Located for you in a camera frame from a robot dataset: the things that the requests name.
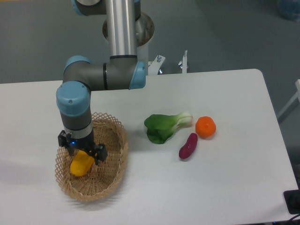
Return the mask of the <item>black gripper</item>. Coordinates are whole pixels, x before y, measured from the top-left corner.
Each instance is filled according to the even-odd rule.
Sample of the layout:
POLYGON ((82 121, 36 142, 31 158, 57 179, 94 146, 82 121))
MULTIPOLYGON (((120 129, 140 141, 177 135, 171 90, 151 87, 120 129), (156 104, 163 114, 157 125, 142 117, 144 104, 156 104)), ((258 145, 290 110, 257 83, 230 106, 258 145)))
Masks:
POLYGON ((58 135, 58 144, 65 148, 70 156, 74 155, 75 149, 86 152, 94 158, 96 165, 104 162, 107 157, 106 145, 103 143, 95 144, 93 131, 84 138, 73 138, 70 133, 62 130, 58 135))

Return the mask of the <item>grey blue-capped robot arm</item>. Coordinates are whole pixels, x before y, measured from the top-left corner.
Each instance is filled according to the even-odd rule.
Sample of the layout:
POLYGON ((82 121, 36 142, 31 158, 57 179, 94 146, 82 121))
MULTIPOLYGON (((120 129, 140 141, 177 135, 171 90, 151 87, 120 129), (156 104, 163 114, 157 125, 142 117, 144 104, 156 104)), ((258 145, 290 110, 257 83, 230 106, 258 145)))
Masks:
POLYGON ((100 163, 105 161, 107 150, 105 145, 94 141, 91 93, 145 86, 147 67, 138 60, 135 29, 141 18, 141 4, 138 0, 74 0, 72 6, 80 15, 106 15, 110 60, 93 64, 81 55, 67 60, 63 82, 56 91, 64 126, 58 143, 69 155, 79 149, 100 163))

